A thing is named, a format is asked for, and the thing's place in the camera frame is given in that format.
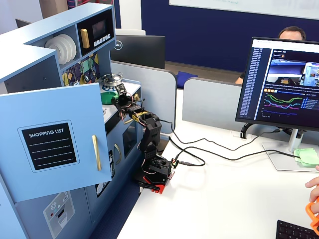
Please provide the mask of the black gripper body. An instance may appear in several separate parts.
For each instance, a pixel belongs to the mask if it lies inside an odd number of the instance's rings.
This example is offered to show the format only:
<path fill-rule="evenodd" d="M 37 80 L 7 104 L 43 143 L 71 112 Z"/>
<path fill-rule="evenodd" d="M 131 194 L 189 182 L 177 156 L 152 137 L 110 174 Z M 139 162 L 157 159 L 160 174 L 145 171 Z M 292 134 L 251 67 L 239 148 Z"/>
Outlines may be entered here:
<path fill-rule="evenodd" d="M 128 92 L 118 96 L 118 105 L 121 109 L 129 108 L 133 103 L 133 96 Z"/>

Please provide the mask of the person hand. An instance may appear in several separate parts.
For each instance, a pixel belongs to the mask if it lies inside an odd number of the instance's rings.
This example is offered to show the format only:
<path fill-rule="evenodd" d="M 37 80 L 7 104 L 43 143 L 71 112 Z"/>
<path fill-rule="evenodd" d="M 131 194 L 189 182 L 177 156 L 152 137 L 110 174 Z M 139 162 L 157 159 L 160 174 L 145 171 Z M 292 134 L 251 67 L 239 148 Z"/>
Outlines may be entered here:
<path fill-rule="evenodd" d="M 307 182 L 305 184 L 305 187 L 308 189 L 312 188 L 310 192 L 309 202 L 314 203 L 319 197 L 319 177 L 313 178 L 312 180 Z"/>

